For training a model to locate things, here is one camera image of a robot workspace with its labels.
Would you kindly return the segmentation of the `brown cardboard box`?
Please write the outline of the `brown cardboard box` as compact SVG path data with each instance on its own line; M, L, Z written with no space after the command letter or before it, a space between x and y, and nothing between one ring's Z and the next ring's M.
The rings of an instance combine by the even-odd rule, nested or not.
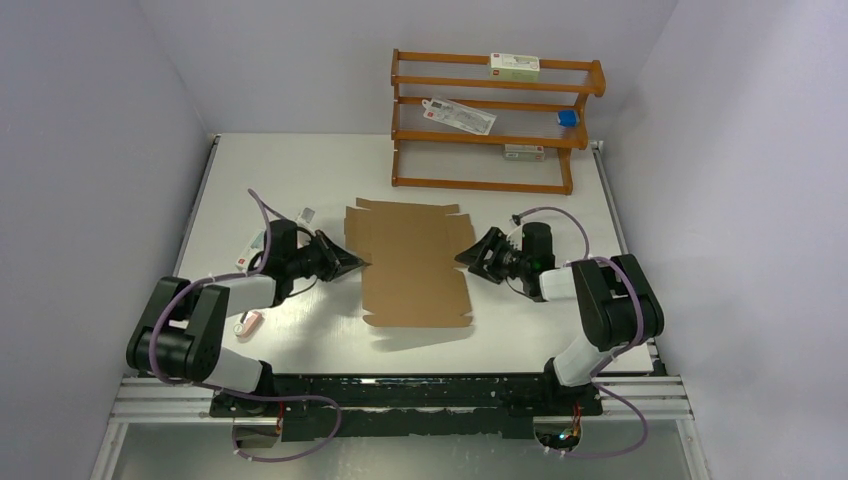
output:
M358 198L346 208L345 246L362 258L363 320L377 328L466 328L471 300L456 255L475 241L457 204Z

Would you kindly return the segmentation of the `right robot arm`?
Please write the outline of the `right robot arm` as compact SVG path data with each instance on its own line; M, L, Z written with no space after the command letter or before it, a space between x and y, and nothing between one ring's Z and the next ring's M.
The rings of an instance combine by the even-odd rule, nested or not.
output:
M577 386L590 383L622 353L660 335L664 314L635 256L590 257L558 266L549 225L529 222L519 232L514 245L492 227L455 260L495 284L519 280L517 293L533 302L577 304L582 334L548 361L546 368L555 377L539 389L542 406L562 414L576 403Z

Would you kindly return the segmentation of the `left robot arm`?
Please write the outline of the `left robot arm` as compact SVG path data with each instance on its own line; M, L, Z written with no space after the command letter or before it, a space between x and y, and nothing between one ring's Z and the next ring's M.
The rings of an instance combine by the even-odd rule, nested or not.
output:
M246 271L195 281L161 278L128 341L126 362L164 383L235 392L249 414L264 415L277 400L272 367L224 347L227 319L281 305L298 279L331 282L365 264L321 230L274 220Z

